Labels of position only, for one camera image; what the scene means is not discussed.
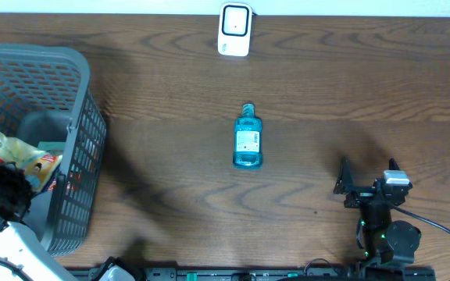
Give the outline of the yellow snack bag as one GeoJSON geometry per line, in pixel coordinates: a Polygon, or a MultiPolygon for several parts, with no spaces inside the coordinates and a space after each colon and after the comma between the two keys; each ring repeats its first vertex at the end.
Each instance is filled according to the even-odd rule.
{"type": "Polygon", "coordinates": [[[62,158],[0,132],[0,163],[14,162],[34,193],[42,192],[49,185],[62,158]]]}

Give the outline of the teal mouthwash bottle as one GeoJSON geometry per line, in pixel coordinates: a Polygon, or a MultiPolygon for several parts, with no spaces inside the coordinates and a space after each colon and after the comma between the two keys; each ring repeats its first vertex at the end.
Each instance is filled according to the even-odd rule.
{"type": "Polygon", "coordinates": [[[255,105],[242,105],[241,116],[234,122],[233,165],[237,169],[259,169],[263,163],[263,122],[255,114],[255,105]]]}

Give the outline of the light teal wipes packet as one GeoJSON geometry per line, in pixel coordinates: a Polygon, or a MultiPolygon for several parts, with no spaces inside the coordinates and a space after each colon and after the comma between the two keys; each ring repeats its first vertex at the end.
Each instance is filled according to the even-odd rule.
{"type": "Polygon", "coordinates": [[[37,148],[41,151],[46,151],[50,155],[62,155],[65,150],[65,142],[41,141],[37,148]]]}

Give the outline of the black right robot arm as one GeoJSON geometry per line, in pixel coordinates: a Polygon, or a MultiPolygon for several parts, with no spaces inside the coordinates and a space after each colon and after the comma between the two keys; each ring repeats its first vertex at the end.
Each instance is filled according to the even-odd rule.
{"type": "Polygon", "coordinates": [[[358,186],[343,158],[333,193],[345,196],[346,208],[360,211],[358,245],[366,251],[368,265],[403,267],[414,262],[421,232],[406,221],[391,218],[391,210],[405,202],[413,185],[393,158],[388,165],[370,186],[358,186]]]}

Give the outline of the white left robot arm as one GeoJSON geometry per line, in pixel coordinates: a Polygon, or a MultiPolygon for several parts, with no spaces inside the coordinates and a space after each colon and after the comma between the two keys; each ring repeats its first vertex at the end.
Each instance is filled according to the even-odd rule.
{"type": "Polygon", "coordinates": [[[30,183],[13,163],[0,163],[0,280],[143,280],[146,275],[110,257],[97,269],[75,272],[54,254],[73,250],[85,238],[97,176],[75,169],[60,173],[52,191],[49,224],[39,239],[22,219],[33,197],[30,183]]]}

